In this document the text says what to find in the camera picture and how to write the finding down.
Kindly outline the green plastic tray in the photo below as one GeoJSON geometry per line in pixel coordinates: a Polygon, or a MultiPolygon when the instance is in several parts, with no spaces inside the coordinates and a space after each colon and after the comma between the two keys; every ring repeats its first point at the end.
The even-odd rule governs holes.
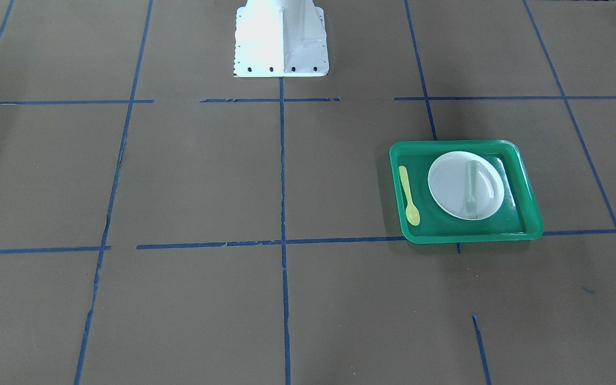
{"type": "Polygon", "coordinates": [[[389,150],[401,230],[415,244],[479,243],[533,240],[543,234],[543,220],[518,147],[510,141],[401,141],[389,150]],[[428,187],[428,171],[438,156],[467,151],[498,169],[506,188],[503,206],[488,219],[464,221],[435,203],[428,187]],[[406,166],[420,224],[410,225],[404,214],[406,199],[398,167],[406,166]]]}

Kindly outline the white round plate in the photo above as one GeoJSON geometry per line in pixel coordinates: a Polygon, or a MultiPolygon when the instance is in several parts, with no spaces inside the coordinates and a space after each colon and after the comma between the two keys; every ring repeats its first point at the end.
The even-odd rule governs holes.
{"type": "Polygon", "coordinates": [[[476,160],[476,221],[496,214],[503,206],[506,188],[498,169],[486,159],[467,151],[450,151],[436,158],[428,171],[428,187],[435,203],[450,216],[464,221],[467,217],[467,163],[476,160]]]}

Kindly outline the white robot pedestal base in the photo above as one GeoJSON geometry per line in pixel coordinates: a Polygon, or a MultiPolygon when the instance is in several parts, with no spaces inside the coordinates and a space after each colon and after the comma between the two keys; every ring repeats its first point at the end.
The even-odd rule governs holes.
{"type": "Polygon", "coordinates": [[[328,75],[325,13],[313,1],[247,1],[235,21],[234,76],[328,75]]]}

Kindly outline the yellow plastic spoon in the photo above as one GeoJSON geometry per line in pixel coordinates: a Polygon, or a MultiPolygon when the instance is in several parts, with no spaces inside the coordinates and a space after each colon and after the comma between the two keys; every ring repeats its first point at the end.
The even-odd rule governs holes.
{"type": "Polygon", "coordinates": [[[420,211],[415,206],[411,186],[409,182],[409,173],[407,171],[406,166],[400,165],[398,167],[399,177],[402,185],[402,190],[404,193],[404,197],[406,199],[406,205],[404,207],[404,214],[406,219],[410,225],[418,226],[420,224],[420,211]]]}

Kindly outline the pale green plastic fork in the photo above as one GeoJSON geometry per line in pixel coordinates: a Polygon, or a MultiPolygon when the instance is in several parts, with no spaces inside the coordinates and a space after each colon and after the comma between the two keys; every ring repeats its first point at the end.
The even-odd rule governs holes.
{"type": "Polygon", "coordinates": [[[467,163],[466,170],[467,197],[465,199],[465,207],[467,210],[467,217],[470,221],[476,221],[478,218],[475,193],[478,164],[476,160],[470,160],[467,163]]]}

